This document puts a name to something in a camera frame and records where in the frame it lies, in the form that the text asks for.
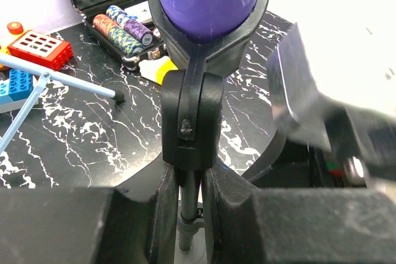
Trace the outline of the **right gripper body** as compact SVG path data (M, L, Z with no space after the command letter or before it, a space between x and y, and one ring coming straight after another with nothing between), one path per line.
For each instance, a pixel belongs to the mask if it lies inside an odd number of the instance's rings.
M378 111L338 106L325 120L331 152L349 183L395 181L395 118Z

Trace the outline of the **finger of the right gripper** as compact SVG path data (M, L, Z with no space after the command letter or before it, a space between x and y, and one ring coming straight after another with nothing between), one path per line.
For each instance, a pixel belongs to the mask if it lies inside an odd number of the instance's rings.
M267 60L272 115L289 140L330 151L325 128L331 108L318 91L299 23L294 23Z

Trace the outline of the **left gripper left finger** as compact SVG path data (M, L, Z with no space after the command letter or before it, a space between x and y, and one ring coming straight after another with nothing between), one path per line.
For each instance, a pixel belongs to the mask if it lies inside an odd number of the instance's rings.
M2 263L172 263L178 188L153 162L117 187L4 189Z

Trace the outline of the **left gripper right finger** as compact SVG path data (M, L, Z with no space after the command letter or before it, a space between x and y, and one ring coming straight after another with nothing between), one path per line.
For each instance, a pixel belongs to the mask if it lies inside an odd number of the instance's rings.
M369 189L260 189L215 163L203 176L210 263L394 263L395 203Z

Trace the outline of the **black microphone stand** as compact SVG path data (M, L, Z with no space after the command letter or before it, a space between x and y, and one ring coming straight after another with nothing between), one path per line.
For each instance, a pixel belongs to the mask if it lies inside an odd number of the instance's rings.
M247 19L208 43L191 40L168 19L160 0L148 0L171 60L161 85L161 153L151 162L171 166L176 177L176 250L195 250L208 261L205 240L204 173L218 158L224 78L240 65L244 49L269 0L257 0Z

